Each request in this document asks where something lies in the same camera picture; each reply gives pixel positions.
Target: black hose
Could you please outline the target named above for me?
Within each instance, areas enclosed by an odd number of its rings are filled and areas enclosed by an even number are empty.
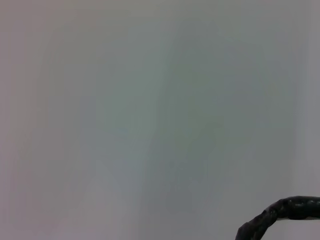
[[[260,240],[267,229],[278,220],[320,219],[320,197],[292,196],[280,199],[261,214],[243,224],[235,240]]]

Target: black cord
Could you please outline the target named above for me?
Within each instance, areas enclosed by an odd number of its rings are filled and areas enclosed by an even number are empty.
[[[267,229],[278,220],[320,219],[320,197],[292,196],[280,199],[261,214],[243,224],[235,240],[260,240]]]

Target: gray wall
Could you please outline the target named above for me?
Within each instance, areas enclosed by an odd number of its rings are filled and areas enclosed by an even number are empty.
[[[1,239],[233,239],[278,199],[319,195],[314,8],[5,0]]]

